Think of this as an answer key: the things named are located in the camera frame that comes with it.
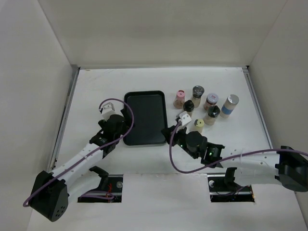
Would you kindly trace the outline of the pink cap spice bottle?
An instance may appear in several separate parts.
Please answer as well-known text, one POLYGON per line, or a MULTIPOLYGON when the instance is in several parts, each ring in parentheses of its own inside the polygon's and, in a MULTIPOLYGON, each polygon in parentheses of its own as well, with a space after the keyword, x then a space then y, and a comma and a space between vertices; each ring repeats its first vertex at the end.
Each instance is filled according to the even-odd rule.
POLYGON ((185 92, 183 90, 178 90, 173 105, 177 109, 182 109, 184 103, 185 103, 185 92))

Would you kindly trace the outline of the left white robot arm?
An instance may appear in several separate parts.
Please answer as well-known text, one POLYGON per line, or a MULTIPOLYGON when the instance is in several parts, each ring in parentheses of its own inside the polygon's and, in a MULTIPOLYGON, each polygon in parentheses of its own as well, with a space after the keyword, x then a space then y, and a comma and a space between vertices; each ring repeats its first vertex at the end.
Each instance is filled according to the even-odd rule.
POLYGON ((29 205, 51 222, 57 221, 61 217, 60 213, 68 206, 69 184, 104 159, 133 128, 133 111, 130 107, 127 108, 130 115, 123 109, 123 115, 113 114, 108 120, 101 120, 101 130, 74 158, 51 173, 40 172, 24 205, 29 205))

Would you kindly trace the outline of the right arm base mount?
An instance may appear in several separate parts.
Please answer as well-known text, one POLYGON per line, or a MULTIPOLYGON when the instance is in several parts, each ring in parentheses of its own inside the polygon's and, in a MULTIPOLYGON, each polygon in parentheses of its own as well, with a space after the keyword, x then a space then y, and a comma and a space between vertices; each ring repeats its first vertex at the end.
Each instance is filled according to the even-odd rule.
POLYGON ((225 174, 217 173, 207 176, 210 201, 212 203, 255 202, 251 185, 240 186, 235 183, 237 168, 228 168, 225 174))

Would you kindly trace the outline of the yellow cap spice bottle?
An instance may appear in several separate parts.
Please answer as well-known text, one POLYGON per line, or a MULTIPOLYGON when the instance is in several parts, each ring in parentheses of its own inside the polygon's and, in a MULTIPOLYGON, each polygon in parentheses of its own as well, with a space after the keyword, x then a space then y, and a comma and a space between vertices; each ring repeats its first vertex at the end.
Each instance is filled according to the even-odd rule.
POLYGON ((203 132, 203 128, 204 128, 204 120, 203 119, 196 119, 190 129, 191 132, 193 131, 197 131, 200 134, 202 134, 203 132))

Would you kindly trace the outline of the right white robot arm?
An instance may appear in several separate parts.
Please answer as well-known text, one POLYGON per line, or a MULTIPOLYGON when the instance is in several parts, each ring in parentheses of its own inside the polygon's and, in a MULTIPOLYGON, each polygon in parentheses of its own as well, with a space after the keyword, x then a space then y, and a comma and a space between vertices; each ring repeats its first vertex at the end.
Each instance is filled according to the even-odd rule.
POLYGON ((307 155, 288 146, 245 152, 214 144, 199 132, 177 126, 162 129, 170 148, 177 145, 205 168, 225 169, 223 185, 228 190, 251 184, 277 184, 294 192, 308 190, 307 155))

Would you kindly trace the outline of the small black cap spice bottle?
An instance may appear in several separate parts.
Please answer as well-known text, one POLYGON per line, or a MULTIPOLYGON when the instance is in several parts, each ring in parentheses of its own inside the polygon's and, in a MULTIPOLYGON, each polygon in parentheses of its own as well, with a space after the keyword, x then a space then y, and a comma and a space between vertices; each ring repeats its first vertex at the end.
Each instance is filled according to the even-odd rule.
POLYGON ((187 112, 187 114, 192 117, 194 111, 194 103, 192 100, 188 100, 183 104, 183 111, 187 112))

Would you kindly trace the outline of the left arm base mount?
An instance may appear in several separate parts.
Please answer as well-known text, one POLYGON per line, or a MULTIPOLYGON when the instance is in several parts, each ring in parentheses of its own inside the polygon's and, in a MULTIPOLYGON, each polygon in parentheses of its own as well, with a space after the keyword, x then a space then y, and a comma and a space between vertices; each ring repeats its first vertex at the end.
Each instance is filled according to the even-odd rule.
POLYGON ((90 168, 90 172, 94 176, 100 178, 100 182, 96 188, 88 190, 86 195, 92 197, 81 196, 77 199, 78 203, 121 203, 123 191, 123 175, 109 175, 108 172, 100 167, 94 166, 90 168))

